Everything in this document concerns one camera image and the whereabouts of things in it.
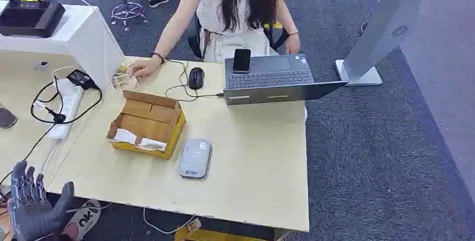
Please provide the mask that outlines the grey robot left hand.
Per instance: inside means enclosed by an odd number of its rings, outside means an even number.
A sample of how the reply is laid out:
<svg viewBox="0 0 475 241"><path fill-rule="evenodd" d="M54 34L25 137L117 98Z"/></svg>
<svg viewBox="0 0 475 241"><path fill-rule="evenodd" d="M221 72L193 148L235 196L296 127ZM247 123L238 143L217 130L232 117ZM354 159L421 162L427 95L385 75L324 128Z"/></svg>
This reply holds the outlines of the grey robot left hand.
<svg viewBox="0 0 475 241"><path fill-rule="evenodd" d="M52 206L44 188L44 175L34 177L34 171L25 160L12 169L7 208L16 240L47 240L58 235L74 198L74 183L67 182Z"/></svg>

